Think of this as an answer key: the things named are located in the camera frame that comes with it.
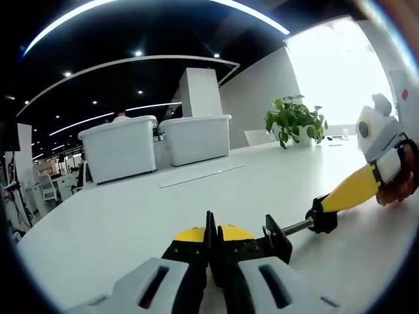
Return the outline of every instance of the white table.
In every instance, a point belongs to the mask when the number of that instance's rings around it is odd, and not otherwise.
[[[167,188],[162,183],[244,164]],[[205,224],[240,226],[263,235],[270,213],[282,227],[302,220],[316,196],[365,165],[355,145],[291,148],[275,143],[233,150],[227,158],[160,171],[82,190],[41,220],[18,248],[36,280],[60,309],[98,294],[152,256],[176,233]],[[290,236],[290,265],[319,292],[360,313],[383,292],[407,253],[419,222],[418,194],[379,206],[375,199],[341,213],[329,235]],[[209,279],[203,313],[224,313]]]

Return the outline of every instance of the potted plant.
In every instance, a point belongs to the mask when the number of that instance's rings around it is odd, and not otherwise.
[[[277,99],[272,104],[278,111],[269,110],[264,118],[266,131],[274,135],[274,125],[278,127],[278,139],[282,148],[287,149],[287,142],[290,138],[296,143],[304,141],[308,145],[311,139],[319,144],[324,136],[324,129],[327,130],[327,121],[318,111],[320,106],[315,106],[315,110],[310,112],[303,104],[297,104],[297,99],[302,99],[303,95],[288,96]]]

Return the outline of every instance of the white storage bin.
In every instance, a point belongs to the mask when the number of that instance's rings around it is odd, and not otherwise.
[[[160,130],[170,163],[181,166],[201,160],[227,156],[230,151],[230,115],[180,118],[163,121]]]
[[[155,116],[140,116],[80,132],[95,183],[156,169],[153,149]]]

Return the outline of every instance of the hand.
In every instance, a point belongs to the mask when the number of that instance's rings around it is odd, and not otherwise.
[[[380,187],[376,195],[377,202],[382,206],[393,203],[395,200],[403,201],[416,190],[412,172],[414,169],[413,151],[409,145],[406,145],[404,149],[406,161],[402,165],[402,171],[391,183]]]

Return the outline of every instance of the ceiling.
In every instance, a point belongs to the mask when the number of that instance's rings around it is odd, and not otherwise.
[[[145,56],[186,55],[240,64],[243,71],[282,46],[285,35],[239,10],[205,0],[118,0],[75,16],[39,41],[25,56],[33,38],[51,22],[89,1],[44,0],[25,5],[8,1],[8,29],[3,48],[0,105],[3,116],[16,116],[25,101],[76,73],[102,63]],[[291,35],[313,24],[350,14],[364,19],[351,1],[239,0],[285,26]],[[50,134],[66,126],[113,111],[116,105],[141,107],[172,101],[186,67],[215,69],[220,81],[233,68],[215,61],[147,60],[104,67],[69,79],[45,93],[18,117],[33,129],[33,155],[52,148],[79,145],[77,134],[112,117],[93,120]],[[128,115],[164,118],[167,107],[130,111]],[[174,116],[181,116],[179,108]]]

